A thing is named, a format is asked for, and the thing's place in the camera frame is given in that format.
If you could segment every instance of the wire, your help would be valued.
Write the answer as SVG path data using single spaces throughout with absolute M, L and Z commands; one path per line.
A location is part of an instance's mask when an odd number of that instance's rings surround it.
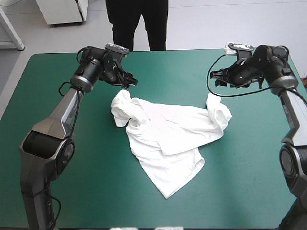
M 72 124 L 72 127 L 71 127 L 71 133 L 70 133 L 69 136 L 68 136 L 68 140 L 71 140 L 72 134 L 73 134 L 73 132 L 74 132 L 74 129 L 75 129 L 75 126 L 76 126 L 76 123 L 77 123 L 78 113 L 79 113 L 80 100 L 81 100 L 80 92 L 84 95 L 84 91 L 83 91 L 83 89 L 82 89 L 81 87 L 78 87 L 78 86 L 74 85 L 74 84 L 71 83 L 70 81 L 65 81 L 65 82 L 63 82 L 63 83 L 61 84 L 61 86 L 59 87 L 59 94 L 60 94 L 61 96 L 64 96 L 64 94 L 62 94 L 62 92 L 61 92 L 61 89 L 62 89 L 63 86 L 66 85 L 66 84 L 70 84 L 70 85 L 71 85 L 71 88 L 77 90 L 77 108 L 76 108 L 76 114 L 75 114 L 75 118 L 74 118 L 74 120 L 73 120 L 73 124 Z M 50 198 L 56 200 L 57 203 L 59 204 L 59 210 L 58 210 L 57 216 L 55 217 L 55 223 L 56 223 L 56 221 L 57 221 L 57 219 L 58 219 L 58 217 L 59 217 L 59 214 L 60 214 L 60 212 L 61 212 L 61 202 L 60 202 L 59 199 L 57 199 L 57 198 L 54 197 L 54 196 L 51 196 L 51 195 L 49 195 L 49 194 L 47 194 L 47 193 L 46 193 L 46 195 L 47 195 L 48 197 L 50 197 Z
M 58 217 L 59 217 L 59 214 L 60 214 L 60 212 L 61 212 L 61 207 L 62 207 L 62 206 L 61 206 L 61 202 L 60 202 L 60 200 L 57 199 L 56 197 L 54 197 L 54 196 L 52 196 L 52 195 L 49 195 L 49 194 L 47 194 L 47 193 L 46 193 L 46 196 L 50 197 L 51 199 L 56 200 L 57 203 L 58 203 L 58 205 L 59 205 L 58 213 L 57 213 L 57 215 L 56 215 L 56 217 L 55 217 L 55 219 L 54 219 L 54 225 L 55 225 L 55 223 L 57 222 L 57 219 L 58 219 Z
M 303 100 L 303 102 L 307 105 L 307 101 L 306 99 L 297 91 L 293 90 L 293 89 L 290 89 L 290 88 L 286 88 L 286 87 L 283 87 L 283 86 L 271 86 L 271 87 L 267 87 L 267 88 L 264 88 L 264 89 L 261 89 L 261 90 L 258 90 L 258 91 L 253 91 L 253 92 L 247 92 L 247 93 L 242 93 L 242 94 L 233 94 L 233 95 L 219 95 L 219 94 L 216 94 L 214 93 L 210 87 L 209 87 L 209 74 L 211 72 L 211 69 L 213 68 L 213 66 L 221 59 L 223 58 L 224 56 L 226 56 L 226 54 L 224 55 L 221 55 L 220 57 L 217 58 L 217 60 L 210 66 L 209 70 L 208 70 L 208 73 L 207 73 L 207 89 L 209 90 L 210 93 L 212 93 L 213 95 L 215 96 L 218 96 L 218 97 L 225 97 L 225 98 L 229 98 L 229 97 L 239 97 L 239 96 L 246 96 L 246 95 L 251 95 L 251 94 L 254 94 L 254 93 L 259 93 L 259 92 L 263 92 L 263 91 L 266 91 L 266 90 L 269 90 L 269 89 L 282 89 L 281 92 L 283 91 L 290 91 L 292 93 L 294 93 L 296 96 L 298 96 L 299 98 L 301 98 Z

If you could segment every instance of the person's leg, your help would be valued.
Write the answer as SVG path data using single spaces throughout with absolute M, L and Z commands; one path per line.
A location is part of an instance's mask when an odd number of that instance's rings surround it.
M 168 0 L 146 0 L 142 15 L 150 50 L 166 50 Z
M 109 21 L 113 24 L 113 42 L 133 51 L 133 38 L 142 9 L 141 0 L 106 0 Z

